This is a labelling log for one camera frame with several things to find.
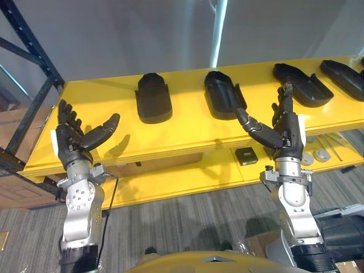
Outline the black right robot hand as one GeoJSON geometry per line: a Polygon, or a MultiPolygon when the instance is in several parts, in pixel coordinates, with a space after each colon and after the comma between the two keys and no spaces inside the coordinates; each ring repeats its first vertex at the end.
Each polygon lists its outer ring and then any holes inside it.
{"type": "Polygon", "coordinates": [[[273,150],[274,159],[290,157],[301,160],[304,144],[299,117],[293,111],[293,86],[290,82],[278,88],[278,103],[271,107],[274,111],[272,127],[257,121],[241,107],[236,108],[235,114],[253,140],[273,150]]]}

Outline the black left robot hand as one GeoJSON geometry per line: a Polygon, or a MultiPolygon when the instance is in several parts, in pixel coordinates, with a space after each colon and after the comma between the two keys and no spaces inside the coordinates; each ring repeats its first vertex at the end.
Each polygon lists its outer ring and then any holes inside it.
{"type": "Polygon", "coordinates": [[[57,156],[64,169],[76,160],[93,162],[91,150],[105,143],[116,131],[120,115],[114,113],[102,125],[87,133],[81,129],[82,120],[77,119],[77,112],[65,100],[58,105],[58,126],[56,127],[57,156]]]}

